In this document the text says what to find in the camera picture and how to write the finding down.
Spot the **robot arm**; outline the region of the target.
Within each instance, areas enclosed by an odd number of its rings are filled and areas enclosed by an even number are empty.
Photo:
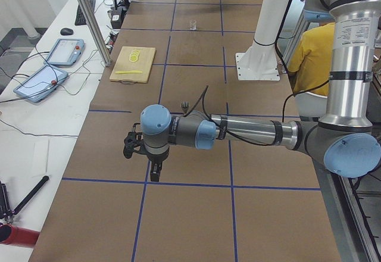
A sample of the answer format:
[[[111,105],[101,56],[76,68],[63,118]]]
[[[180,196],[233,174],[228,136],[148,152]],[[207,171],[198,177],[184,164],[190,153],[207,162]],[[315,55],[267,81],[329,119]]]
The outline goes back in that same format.
[[[216,140],[240,140],[256,146],[283,145],[318,161],[343,177],[364,176],[380,161],[380,144],[366,117],[380,0],[306,0],[310,11],[335,19],[333,57],[326,112],[318,122],[263,121],[189,111],[173,116],[158,104],[140,115],[140,131],[124,140],[123,154],[142,154],[151,162],[151,180],[159,181],[171,145],[211,149]]]

